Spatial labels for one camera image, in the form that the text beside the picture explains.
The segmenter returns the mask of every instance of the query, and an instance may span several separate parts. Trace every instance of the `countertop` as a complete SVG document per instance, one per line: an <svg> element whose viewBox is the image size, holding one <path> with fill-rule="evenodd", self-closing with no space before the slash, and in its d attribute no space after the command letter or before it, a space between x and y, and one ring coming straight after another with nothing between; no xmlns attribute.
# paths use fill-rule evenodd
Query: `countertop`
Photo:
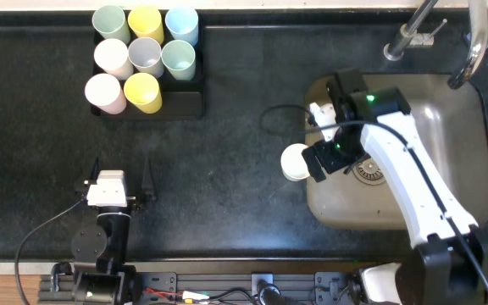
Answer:
<svg viewBox="0 0 488 305"><path fill-rule="evenodd" d="M0 259L12 258L27 232L75 202L73 185L96 156L102 169L123 169L130 186L151 159L159 199L133 214L130 261L402 258L410 251L406 231L318 222L305 182L288 181L280 169L284 148L303 137L266 135L258 117L268 106L303 104L309 84L337 69L450 74L466 57L460 34L468 21L465 12L440 11L424 29L444 14L455 17L432 48L408 50L392 63L381 50L408 13L289 14L293 24L283 12L201 12L207 109L200 120L176 122L90 113L83 95L94 48L88 14L0 15ZM488 126L488 55L472 82ZM274 123L303 128L296 112L282 111ZM23 258L71 258L72 235L95 215L77 208L32 236Z"/></svg>

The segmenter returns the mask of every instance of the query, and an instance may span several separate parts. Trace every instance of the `sink basin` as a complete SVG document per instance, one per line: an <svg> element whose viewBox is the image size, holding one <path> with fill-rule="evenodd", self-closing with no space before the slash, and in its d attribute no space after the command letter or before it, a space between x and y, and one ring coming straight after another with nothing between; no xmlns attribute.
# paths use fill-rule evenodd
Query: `sink basin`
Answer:
<svg viewBox="0 0 488 305"><path fill-rule="evenodd" d="M308 106L330 103L325 83L316 80ZM371 90L397 86L412 108L417 129L430 158L453 195L482 225L488 221L488 138L480 94L466 83L454 91L449 75L365 75ZM306 136L306 144L321 134ZM381 169L373 160L327 180L307 179L308 206L322 223L345 229L405 229L402 213Z"/></svg>

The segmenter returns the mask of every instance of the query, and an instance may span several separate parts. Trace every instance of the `light pink cup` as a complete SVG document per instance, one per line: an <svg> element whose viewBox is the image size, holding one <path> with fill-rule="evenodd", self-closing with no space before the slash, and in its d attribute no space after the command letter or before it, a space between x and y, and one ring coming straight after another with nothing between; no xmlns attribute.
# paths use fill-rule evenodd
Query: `light pink cup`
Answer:
<svg viewBox="0 0 488 305"><path fill-rule="evenodd" d="M127 105L118 80L109 74L94 75L84 88L86 99L107 114L119 114Z"/></svg>

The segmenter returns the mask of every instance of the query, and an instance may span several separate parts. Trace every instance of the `white cup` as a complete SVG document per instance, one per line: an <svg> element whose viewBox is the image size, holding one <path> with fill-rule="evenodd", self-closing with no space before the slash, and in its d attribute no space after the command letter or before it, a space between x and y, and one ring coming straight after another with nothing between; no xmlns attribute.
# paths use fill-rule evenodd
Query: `white cup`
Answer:
<svg viewBox="0 0 488 305"><path fill-rule="evenodd" d="M127 105L119 81L112 75L94 75L84 88L86 99L107 114L119 114Z"/></svg>
<svg viewBox="0 0 488 305"><path fill-rule="evenodd" d="M165 16L165 24L176 40L195 46L199 41L199 16L193 8L172 8Z"/></svg>
<svg viewBox="0 0 488 305"><path fill-rule="evenodd" d="M195 75L195 49L188 42L167 43L161 52L161 60L177 80L191 80Z"/></svg>
<svg viewBox="0 0 488 305"><path fill-rule="evenodd" d="M125 44L131 39L124 11L115 5L106 5L95 11L91 23L105 39L119 39Z"/></svg>
<svg viewBox="0 0 488 305"><path fill-rule="evenodd" d="M127 80L133 75L133 65L129 61L127 46L118 39L100 42L93 53L95 63L118 80Z"/></svg>
<svg viewBox="0 0 488 305"><path fill-rule="evenodd" d="M297 143L288 146L281 154L280 163L284 176L291 181L299 181L310 176L302 151L308 146Z"/></svg>
<svg viewBox="0 0 488 305"><path fill-rule="evenodd" d="M150 37L135 39L129 45L129 60L141 72L161 77L165 71L161 61L161 46Z"/></svg>

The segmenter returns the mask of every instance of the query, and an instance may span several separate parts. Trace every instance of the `drain strainer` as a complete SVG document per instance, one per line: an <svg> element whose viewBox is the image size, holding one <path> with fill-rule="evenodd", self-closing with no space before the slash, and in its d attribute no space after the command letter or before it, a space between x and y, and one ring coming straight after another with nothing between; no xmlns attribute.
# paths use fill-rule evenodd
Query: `drain strainer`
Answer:
<svg viewBox="0 0 488 305"><path fill-rule="evenodd" d="M385 177L380 167L372 158L357 164L353 169L353 173L361 182L371 186L377 186L385 182Z"/></svg>

